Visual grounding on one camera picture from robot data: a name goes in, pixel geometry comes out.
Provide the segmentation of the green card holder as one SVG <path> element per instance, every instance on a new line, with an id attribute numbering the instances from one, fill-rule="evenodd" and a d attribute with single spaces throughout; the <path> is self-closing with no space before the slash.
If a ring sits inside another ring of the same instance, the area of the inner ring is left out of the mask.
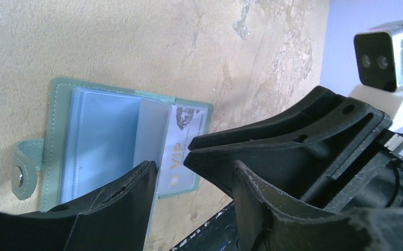
<path id="1" fill-rule="evenodd" d="M 155 196 L 164 199 L 156 191 L 172 105 L 207 107 L 208 132 L 212 104 L 53 79 L 45 138 L 15 144 L 14 195 L 25 200 L 40 188 L 39 210 L 45 212 L 108 184 L 142 161 L 154 161 Z"/>

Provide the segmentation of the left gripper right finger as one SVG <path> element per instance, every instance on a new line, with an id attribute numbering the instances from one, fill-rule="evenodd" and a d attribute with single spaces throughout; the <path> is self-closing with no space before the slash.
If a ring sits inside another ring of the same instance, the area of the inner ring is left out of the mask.
<path id="1" fill-rule="evenodd" d="M 403 208 L 331 213 L 234 162 L 233 199 L 241 250 L 403 250 Z"/>

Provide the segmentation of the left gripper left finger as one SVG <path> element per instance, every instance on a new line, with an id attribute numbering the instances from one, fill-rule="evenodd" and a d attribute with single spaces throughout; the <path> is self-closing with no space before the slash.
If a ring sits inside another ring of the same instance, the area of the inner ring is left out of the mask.
<path id="1" fill-rule="evenodd" d="M 156 164 L 47 212 L 0 212 L 0 250 L 142 250 L 154 200 Z"/>

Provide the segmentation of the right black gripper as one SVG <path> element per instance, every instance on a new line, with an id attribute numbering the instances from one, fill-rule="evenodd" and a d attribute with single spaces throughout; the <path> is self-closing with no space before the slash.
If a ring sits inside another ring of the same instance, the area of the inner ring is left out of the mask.
<path id="1" fill-rule="evenodd" d="M 330 212 L 355 207 L 403 207 L 403 133 L 386 130 L 391 120 L 367 104 L 340 109 L 351 118 L 354 148 L 329 144 L 255 151 L 190 151 L 185 166 L 232 194 L 233 164 L 241 161 L 292 197 Z"/>

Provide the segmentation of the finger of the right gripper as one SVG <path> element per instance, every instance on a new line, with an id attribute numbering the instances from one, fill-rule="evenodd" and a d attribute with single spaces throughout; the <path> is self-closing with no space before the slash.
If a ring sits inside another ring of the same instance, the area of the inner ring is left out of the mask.
<path id="1" fill-rule="evenodd" d="M 349 104 L 346 97 L 322 87 L 282 113 L 238 128 L 194 138 L 190 151 L 255 151 L 294 149 L 329 144 L 331 151 L 354 148 L 349 115 L 340 109 Z"/>

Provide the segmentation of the white VIP card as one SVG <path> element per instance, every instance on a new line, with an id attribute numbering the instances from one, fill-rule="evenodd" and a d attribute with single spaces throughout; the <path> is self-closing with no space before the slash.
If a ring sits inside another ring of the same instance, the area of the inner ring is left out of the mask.
<path id="1" fill-rule="evenodd" d="M 203 135 L 208 108 L 172 105 L 165 139 L 156 195 L 165 198 L 191 192 L 199 187 L 200 178 L 184 166 L 193 138 Z"/>

